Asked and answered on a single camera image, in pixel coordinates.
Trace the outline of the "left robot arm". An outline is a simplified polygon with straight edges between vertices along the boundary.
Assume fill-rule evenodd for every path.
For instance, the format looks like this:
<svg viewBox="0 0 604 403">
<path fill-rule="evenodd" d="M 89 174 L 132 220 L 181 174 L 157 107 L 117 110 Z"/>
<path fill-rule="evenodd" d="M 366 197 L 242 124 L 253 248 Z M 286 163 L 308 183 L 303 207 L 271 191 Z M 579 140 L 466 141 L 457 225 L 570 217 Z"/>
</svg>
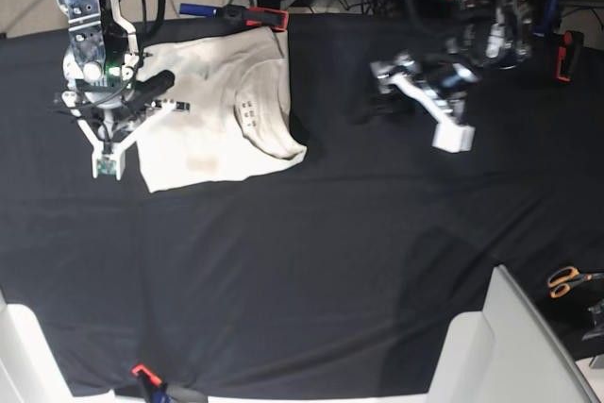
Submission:
<svg viewBox="0 0 604 403">
<path fill-rule="evenodd" d="M 531 56 L 530 1 L 404 1 L 414 31 L 441 47 L 371 62 L 377 91 L 360 106 L 357 120 L 393 118 L 420 106 L 436 123 L 433 147 L 468 152 L 476 130 L 466 121 L 467 95 L 489 71 L 511 69 Z"/>
</svg>

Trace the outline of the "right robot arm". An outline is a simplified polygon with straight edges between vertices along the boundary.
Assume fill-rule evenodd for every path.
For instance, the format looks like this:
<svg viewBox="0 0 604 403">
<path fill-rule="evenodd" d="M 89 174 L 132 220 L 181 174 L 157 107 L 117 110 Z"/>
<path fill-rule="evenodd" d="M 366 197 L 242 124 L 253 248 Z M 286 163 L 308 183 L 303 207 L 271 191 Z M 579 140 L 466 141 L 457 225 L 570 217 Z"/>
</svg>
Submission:
<svg viewBox="0 0 604 403">
<path fill-rule="evenodd" d="M 175 75 L 163 70 L 140 81 L 148 53 L 122 0 L 57 0 L 69 46 L 62 62 L 67 88 L 60 101 L 92 146 L 92 175 L 120 179 L 126 152 L 172 112 L 189 104 L 166 97 Z"/>
</svg>

